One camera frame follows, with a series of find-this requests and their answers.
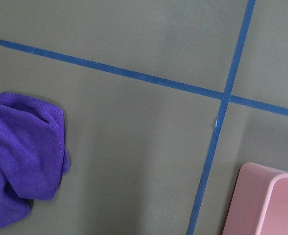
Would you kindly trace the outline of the purple microfiber cloth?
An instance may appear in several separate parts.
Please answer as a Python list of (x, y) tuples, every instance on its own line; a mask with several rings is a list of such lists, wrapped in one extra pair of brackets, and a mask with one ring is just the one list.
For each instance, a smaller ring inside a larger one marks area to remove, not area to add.
[(69, 170), (63, 111), (46, 101), (0, 94), (0, 228), (54, 198)]

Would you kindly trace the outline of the pink plastic bin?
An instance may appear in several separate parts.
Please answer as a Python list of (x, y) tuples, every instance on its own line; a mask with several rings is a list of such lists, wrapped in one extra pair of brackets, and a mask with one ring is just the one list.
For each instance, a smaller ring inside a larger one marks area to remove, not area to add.
[(223, 234), (288, 235), (288, 172), (243, 164)]

